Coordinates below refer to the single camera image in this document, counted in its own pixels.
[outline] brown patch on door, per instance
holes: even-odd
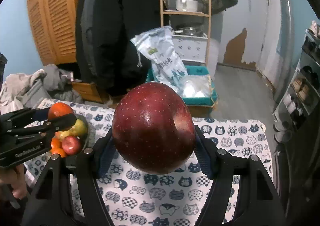
[[[256,69],[255,62],[242,62],[247,35],[247,29],[244,28],[239,35],[229,41],[226,47],[226,53],[224,54],[224,64],[252,70]]]

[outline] human hand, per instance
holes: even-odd
[[[13,188],[13,196],[17,199],[23,199],[27,195],[23,164],[14,169],[0,169],[0,184],[10,184]]]

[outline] bag drawstring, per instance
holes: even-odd
[[[138,54],[138,64],[137,64],[137,67],[142,67],[142,63],[141,63],[141,53],[140,53],[140,51],[137,51],[137,54]]]

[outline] blue wall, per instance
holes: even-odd
[[[0,4],[0,52],[8,59],[4,77],[32,74],[42,68],[30,29],[27,0],[3,0]]]
[[[296,68],[301,56],[301,46],[304,42],[305,30],[311,25],[312,20],[319,20],[310,6],[308,0],[290,0],[294,24],[294,46],[292,66]]]

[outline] louvered door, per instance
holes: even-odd
[[[77,0],[28,1],[34,40],[43,64],[76,62],[76,2]],[[46,51],[43,40],[47,42]]]
[[[27,0],[29,21],[38,53],[44,65],[56,62],[49,31],[46,27],[46,16],[43,0]]]

